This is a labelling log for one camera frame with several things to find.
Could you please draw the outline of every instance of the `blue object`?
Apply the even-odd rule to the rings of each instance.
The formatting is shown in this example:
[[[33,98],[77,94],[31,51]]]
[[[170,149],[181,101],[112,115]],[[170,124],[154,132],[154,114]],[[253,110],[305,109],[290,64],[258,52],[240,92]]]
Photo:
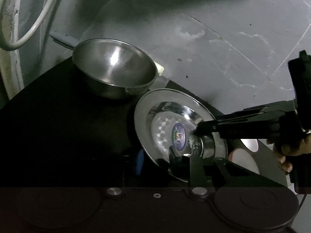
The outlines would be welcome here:
[[[141,149],[137,155],[136,159],[136,175],[140,175],[142,172],[142,165],[144,164],[144,150]]]

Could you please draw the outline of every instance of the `human hand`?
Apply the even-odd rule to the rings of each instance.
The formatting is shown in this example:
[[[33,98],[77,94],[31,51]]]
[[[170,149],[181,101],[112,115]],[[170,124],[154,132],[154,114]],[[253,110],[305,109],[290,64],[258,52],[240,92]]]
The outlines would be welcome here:
[[[311,153],[311,134],[294,145],[283,144],[267,139],[267,144],[273,144],[273,152],[277,156],[280,168],[288,174],[293,170],[293,165],[287,160],[286,156],[299,156]]]

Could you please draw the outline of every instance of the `screw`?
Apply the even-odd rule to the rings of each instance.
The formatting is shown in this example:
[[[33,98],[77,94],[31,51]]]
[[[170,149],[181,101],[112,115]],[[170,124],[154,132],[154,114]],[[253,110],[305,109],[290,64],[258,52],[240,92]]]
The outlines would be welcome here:
[[[119,195],[122,193],[122,189],[118,187],[111,187],[107,189],[107,194],[109,195]]]

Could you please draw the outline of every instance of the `steel plate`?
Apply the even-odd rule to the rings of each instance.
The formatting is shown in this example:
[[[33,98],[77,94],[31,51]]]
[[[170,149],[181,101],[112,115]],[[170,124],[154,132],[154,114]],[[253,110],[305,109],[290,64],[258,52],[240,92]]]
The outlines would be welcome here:
[[[227,157],[226,143],[219,133],[203,137],[192,134],[199,122],[213,119],[201,103],[174,89],[147,92],[137,103],[134,113],[135,130],[145,152],[171,175],[169,147],[173,144],[180,155],[198,151],[202,158]]]

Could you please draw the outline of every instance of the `plate rim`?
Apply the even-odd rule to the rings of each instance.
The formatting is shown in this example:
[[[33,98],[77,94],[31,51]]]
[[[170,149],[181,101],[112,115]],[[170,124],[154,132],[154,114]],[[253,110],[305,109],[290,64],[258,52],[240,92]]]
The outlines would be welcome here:
[[[241,151],[241,150],[243,150],[243,151],[245,151],[248,155],[250,155],[250,157],[252,158],[252,160],[253,160],[253,162],[255,163],[255,165],[254,166],[256,166],[256,169],[257,169],[257,171],[258,171],[258,173],[257,174],[260,174],[260,171],[259,171],[259,168],[258,168],[258,165],[257,165],[257,163],[256,163],[256,161],[254,160],[254,158],[252,157],[252,155],[247,151],[247,150],[245,150],[245,149],[243,149],[243,148],[235,148],[230,154],[231,154],[231,156],[230,156],[230,158],[229,158],[229,161],[231,161],[232,163],[235,163],[235,162],[233,162],[233,156],[234,156],[234,154],[235,154],[235,152],[237,152],[237,151]]]
[[[155,92],[155,91],[171,91],[171,92],[175,92],[175,93],[178,93],[178,94],[182,94],[182,95],[184,95],[184,96],[186,96],[186,97],[189,97],[189,98],[191,98],[193,101],[195,101],[197,104],[199,104],[201,107],[203,107],[203,108],[210,114],[210,116],[212,117],[212,119],[215,120],[215,117],[214,117],[214,115],[213,115],[201,102],[199,102],[198,100],[196,100],[196,99],[193,98],[192,96],[190,96],[190,95],[188,95],[188,94],[186,94],[186,93],[184,93],[184,92],[181,92],[181,91],[179,91],[179,90],[176,90],[176,89],[168,89],[168,88],[161,88],[161,89],[153,89],[153,90],[150,90],[150,91],[146,92],[146,93],[139,99],[139,101],[137,102],[137,104],[136,104],[136,106],[135,106],[135,111],[134,111],[134,128],[135,128],[135,132],[136,132],[136,135],[137,135],[137,137],[138,137],[138,140],[139,140],[139,142],[140,142],[142,148],[144,149],[145,153],[148,155],[148,157],[151,159],[151,161],[152,161],[154,164],[156,164],[158,167],[160,167],[159,164],[156,163],[155,160],[150,156],[150,154],[149,154],[148,151],[146,150],[145,146],[142,144],[141,139],[139,138],[139,136],[138,136],[138,134],[137,134],[137,126],[136,126],[136,121],[135,121],[135,120],[136,120],[136,115],[138,115],[138,113],[137,113],[137,107],[139,106],[139,104],[141,103],[141,101],[142,101],[148,94],[153,93],[153,92]],[[221,140],[223,141],[223,143],[224,143],[224,146],[225,146],[225,157],[227,158],[227,157],[228,157],[228,146],[227,146],[227,141],[226,141],[226,139],[223,139],[223,138],[220,138],[220,139],[221,139]],[[179,178],[179,177],[174,176],[174,175],[170,172],[170,169],[168,169],[167,172],[168,172],[171,176],[173,176],[174,178],[176,178],[176,179],[178,179],[178,180],[181,180],[181,181],[183,181],[183,182],[188,182],[188,181],[185,181],[185,180],[182,179],[182,178]]]

